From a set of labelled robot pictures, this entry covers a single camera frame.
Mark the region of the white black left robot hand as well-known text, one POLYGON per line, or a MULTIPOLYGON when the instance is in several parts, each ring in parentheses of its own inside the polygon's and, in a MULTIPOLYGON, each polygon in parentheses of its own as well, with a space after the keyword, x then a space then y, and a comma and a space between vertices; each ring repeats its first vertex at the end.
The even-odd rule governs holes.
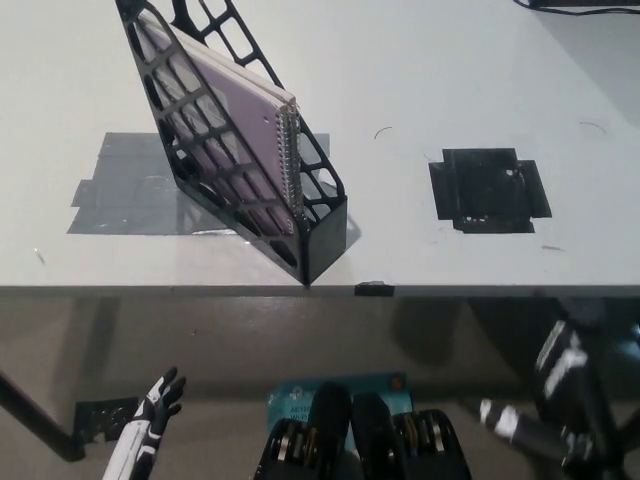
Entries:
POLYGON ((186 378, 171 367, 150 388, 124 426, 103 480, 147 480, 171 418, 182 409, 186 378))

